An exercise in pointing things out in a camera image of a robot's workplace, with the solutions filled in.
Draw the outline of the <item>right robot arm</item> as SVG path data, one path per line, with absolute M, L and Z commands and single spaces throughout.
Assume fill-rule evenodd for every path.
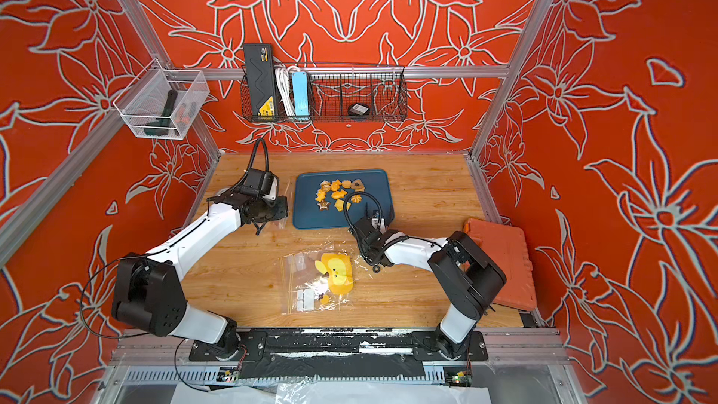
M 361 257 L 376 273 L 397 265 L 432 272 L 450 307 L 428 349 L 447 359 L 465 355 L 472 331 L 507 284 L 506 274 L 466 233 L 456 231 L 448 238 L 428 239 L 391 230 L 385 226 L 379 200 L 363 191 L 352 192 L 347 198 L 357 196 L 369 199 L 376 207 L 354 221 L 349 204 L 340 205 Z

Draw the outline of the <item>clear resealable bag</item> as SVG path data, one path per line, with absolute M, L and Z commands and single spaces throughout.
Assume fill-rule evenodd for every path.
M 286 181 L 286 184 L 282 185 L 282 192 L 278 197 L 278 203 L 282 205 L 283 215 L 282 219 L 276 221 L 274 226 L 278 230 L 284 230 L 288 224 L 290 224 L 291 211 L 293 209 L 295 195 L 295 183 L 293 180 Z

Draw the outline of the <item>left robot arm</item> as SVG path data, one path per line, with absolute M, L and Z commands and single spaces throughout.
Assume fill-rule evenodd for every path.
M 260 235 L 267 224 L 288 215 L 280 180 L 270 171 L 267 142 L 254 142 L 250 160 L 237 183 L 208 199 L 209 207 L 183 231 L 149 250 L 129 254 L 117 268 L 112 317 L 157 337 L 204 342 L 219 357 L 239 349 L 237 323 L 189 304 L 182 280 L 225 237 L 243 226 Z

